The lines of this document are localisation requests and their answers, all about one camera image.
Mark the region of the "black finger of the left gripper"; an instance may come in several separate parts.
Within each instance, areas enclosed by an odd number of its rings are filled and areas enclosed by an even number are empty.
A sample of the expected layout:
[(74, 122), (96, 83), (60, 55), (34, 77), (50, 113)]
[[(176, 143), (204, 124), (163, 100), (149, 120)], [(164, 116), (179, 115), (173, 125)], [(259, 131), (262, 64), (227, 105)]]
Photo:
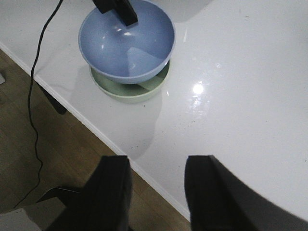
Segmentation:
[(101, 13), (115, 11), (126, 26), (138, 22), (137, 14), (128, 0), (93, 0)]

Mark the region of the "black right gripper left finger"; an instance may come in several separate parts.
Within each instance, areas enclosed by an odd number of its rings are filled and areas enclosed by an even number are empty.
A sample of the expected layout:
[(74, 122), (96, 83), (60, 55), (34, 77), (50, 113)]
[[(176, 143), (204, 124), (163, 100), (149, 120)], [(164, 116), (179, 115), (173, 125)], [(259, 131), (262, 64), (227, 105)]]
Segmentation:
[(49, 231), (129, 231), (132, 197), (127, 156), (103, 156), (81, 192)]

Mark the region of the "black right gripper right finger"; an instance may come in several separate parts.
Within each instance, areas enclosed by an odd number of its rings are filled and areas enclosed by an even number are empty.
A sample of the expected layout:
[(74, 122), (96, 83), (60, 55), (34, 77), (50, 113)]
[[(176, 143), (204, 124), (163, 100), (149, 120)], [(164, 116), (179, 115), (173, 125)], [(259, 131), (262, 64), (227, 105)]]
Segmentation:
[(253, 191), (212, 155), (191, 155), (184, 174), (193, 231), (306, 231), (307, 221)]

